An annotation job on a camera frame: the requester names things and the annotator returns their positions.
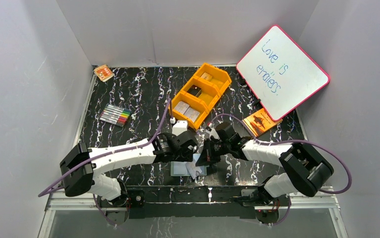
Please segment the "green card holder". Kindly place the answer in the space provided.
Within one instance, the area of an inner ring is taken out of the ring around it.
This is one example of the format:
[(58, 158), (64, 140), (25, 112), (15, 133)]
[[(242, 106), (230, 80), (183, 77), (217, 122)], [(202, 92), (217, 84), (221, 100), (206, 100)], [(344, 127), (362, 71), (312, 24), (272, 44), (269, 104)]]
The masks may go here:
[[(199, 157), (200, 157), (201, 154), (194, 154), (193, 155), (193, 161), (192, 162), (196, 162), (198, 161)], [(186, 176), (186, 177), (190, 177), (186, 167), (185, 167), (185, 164), (187, 162), (171, 162), (171, 172), (170, 172), (170, 175), (173, 176), (173, 177), (180, 177), (180, 176)], [(203, 169), (203, 173), (202, 175), (200, 176), (206, 176), (207, 175), (207, 167), (206, 166), (201, 166), (202, 169)]]

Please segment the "silver credit card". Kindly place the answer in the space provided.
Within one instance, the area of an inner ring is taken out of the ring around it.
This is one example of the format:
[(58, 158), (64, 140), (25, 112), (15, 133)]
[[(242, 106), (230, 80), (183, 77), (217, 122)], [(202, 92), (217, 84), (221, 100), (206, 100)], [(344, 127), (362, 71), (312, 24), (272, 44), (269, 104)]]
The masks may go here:
[(195, 162), (187, 162), (185, 164), (185, 167), (189, 175), (192, 177), (192, 179), (196, 179), (198, 176), (202, 175), (203, 173), (202, 167), (196, 166)]
[(199, 117), (200, 115), (200, 112), (193, 109), (193, 108), (188, 108), (184, 115), (189, 118), (192, 122), (195, 122), (197, 120), (197, 118)]

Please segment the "silver card stack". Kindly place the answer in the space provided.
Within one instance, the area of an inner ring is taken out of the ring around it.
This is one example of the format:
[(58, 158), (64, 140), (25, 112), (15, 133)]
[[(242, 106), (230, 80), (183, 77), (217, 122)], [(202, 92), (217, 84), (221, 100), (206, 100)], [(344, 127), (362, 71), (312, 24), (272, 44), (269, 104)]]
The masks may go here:
[(180, 101), (176, 104), (176, 106), (174, 107), (174, 110), (184, 115), (185, 112), (189, 109), (189, 107), (190, 107), (189, 104), (187, 104), (186, 102)]

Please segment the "yellow three-compartment bin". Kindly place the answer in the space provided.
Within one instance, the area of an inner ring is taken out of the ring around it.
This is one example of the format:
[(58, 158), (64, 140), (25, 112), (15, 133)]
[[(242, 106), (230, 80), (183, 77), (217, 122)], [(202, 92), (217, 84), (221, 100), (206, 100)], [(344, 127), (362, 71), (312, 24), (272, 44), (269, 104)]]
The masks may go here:
[(198, 130), (230, 85), (231, 78), (226, 71), (204, 63), (176, 93), (170, 112)]

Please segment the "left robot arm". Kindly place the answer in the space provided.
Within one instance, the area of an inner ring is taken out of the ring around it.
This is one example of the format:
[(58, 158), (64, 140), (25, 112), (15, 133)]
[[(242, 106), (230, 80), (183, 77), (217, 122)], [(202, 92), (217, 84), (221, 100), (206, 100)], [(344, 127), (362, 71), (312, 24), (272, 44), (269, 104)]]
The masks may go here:
[(122, 206), (128, 198), (126, 186), (122, 180), (106, 176), (107, 172), (140, 164), (191, 162), (197, 147), (197, 139), (188, 131), (179, 135), (159, 133), (153, 140), (107, 148), (78, 143), (60, 163), (64, 194), (76, 197), (92, 193)]

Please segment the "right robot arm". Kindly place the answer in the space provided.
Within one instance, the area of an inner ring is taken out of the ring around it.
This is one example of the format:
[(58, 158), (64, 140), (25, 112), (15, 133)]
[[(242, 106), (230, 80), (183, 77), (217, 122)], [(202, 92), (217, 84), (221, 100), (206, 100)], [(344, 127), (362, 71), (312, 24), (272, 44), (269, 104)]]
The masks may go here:
[(265, 205), (272, 205), (278, 197), (295, 192), (313, 197), (334, 173), (332, 165), (310, 144), (265, 145), (253, 137), (240, 136), (228, 122), (219, 124), (204, 140), (196, 165), (218, 163), (228, 154), (236, 159), (261, 161), (283, 168), (283, 173), (268, 177), (250, 194)]

